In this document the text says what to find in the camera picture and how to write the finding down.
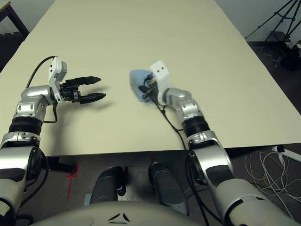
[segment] white wall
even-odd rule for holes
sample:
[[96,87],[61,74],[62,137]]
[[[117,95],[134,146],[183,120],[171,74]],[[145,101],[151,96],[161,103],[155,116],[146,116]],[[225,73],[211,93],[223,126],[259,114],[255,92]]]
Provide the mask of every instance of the white wall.
[[[278,11],[288,0],[215,0],[220,8],[224,11],[230,21],[239,30],[239,32],[245,37],[254,31],[257,26],[261,25],[270,16]],[[289,6],[283,9],[284,14]],[[256,33],[250,36],[247,41],[263,41],[267,38],[269,33],[275,28],[280,21],[279,16],[274,16],[269,22],[267,22]],[[301,19],[301,9],[296,17],[296,22]],[[289,26],[289,21],[285,20],[277,29],[286,33]],[[291,35],[292,44],[295,44],[297,40],[301,40],[301,25]]]
[[[11,6],[29,31],[43,17],[55,0],[10,0]],[[16,32],[17,29],[8,17],[0,22],[0,34]]]
[[[11,6],[19,15],[29,31],[32,31],[38,21],[43,17],[48,8],[55,0],[11,0]],[[230,21],[236,26],[239,32],[245,37],[255,28],[273,15],[275,11],[281,8],[288,0],[215,0],[221,7]],[[301,19],[301,9],[297,20]],[[262,41],[271,30],[274,29],[280,17],[275,16],[271,21],[254,33],[248,41]],[[283,22],[279,31],[286,32],[288,23]],[[15,32],[17,29],[6,18],[0,23],[0,34]],[[301,39],[301,25],[292,34],[291,40],[294,44]]]

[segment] silver robot arm segment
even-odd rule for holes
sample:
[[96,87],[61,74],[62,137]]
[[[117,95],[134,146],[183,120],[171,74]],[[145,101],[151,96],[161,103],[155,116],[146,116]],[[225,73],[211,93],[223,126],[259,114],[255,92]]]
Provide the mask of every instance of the silver robot arm segment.
[[190,146],[195,180],[208,186],[225,225],[299,225],[249,182],[234,177],[228,154],[190,92],[167,89],[163,101],[176,110]]
[[66,63],[54,57],[48,70],[50,86],[28,87],[21,94],[22,99],[17,104],[8,133],[3,136],[0,144],[0,225],[8,225],[7,219],[10,223],[11,219],[14,220],[26,181],[34,180],[40,174],[40,133],[45,122],[46,107],[54,107],[57,119],[55,108],[58,103],[72,101],[85,104],[106,96],[103,93],[81,96],[78,88],[80,85],[94,84],[101,79],[90,76],[67,80],[61,84],[66,73]]

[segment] red tape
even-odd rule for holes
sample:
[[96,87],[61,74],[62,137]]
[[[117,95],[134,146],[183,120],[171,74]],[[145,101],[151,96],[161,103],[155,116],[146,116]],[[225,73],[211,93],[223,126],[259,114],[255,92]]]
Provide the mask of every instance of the red tape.
[[71,193],[71,188],[72,188],[72,181],[73,181],[73,178],[77,178],[78,172],[79,172],[79,165],[76,165],[76,171],[75,171],[75,173],[72,174],[72,175],[66,175],[65,176],[66,178],[70,178],[67,199],[70,198],[70,193]]

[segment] black tripod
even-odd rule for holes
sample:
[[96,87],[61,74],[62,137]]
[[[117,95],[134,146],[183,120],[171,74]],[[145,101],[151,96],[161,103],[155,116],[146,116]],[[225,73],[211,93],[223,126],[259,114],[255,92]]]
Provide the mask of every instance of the black tripod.
[[[288,11],[282,15],[280,14],[280,11],[283,10],[285,7],[287,7],[291,2],[292,5],[289,7]],[[296,5],[296,10],[294,12],[293,17],[287,17],[287,15],[291,12],[291,10],[293,9],[293,7]],[[268,39],[270,38],[271,35],[273,35],[273,33],[275,32],[275,30],[279,27],[279,25],[284,21],[284,19],[288,19],[291,20],[291,23],[287,29],[287,32],[285,34],[285,37],[283,37],[281,40],[279,41],[288,41],[290,35],[293,33],[294,30],[296,30],[296,28],[301,24],[301,20],[292,28],[293,22],[296,20],[296,15],[298,13],[298,10],[300,8],[301,5],[301,0],[289,0],[288,3],[286,3],[282,8],[280,8],[277,12],[274,13],[274,15],[272,15],[269,19],[267,19],[263,24],[259,25],[257,27],[257,29],[255,31],[253,31],[251,34],[249,34],[248,36],[245,37],[245,39],[249,38],[252,34],[254,34],[257,30],[259,30],[262,26],[264,26],[270,19],[272,19],[274,16],[279,15],[281,17],[279,23],[277,24],[277,26],[274,28],[274,30],[269,34],[269,36],[266,38],[266,40],[264,41],[264,44],[268,41]]]

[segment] blue towel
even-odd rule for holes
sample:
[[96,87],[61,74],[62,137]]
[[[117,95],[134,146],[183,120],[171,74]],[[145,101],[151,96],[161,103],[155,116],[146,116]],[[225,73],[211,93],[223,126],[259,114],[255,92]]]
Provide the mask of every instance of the blue towel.
[[132,70],[130,72],[130,84],[140,102],[149,102],[151,99],[148,97],[145,100],[142,98],[143,93],[139,89],[139,86],[143,85],[149,71],[146,70]]

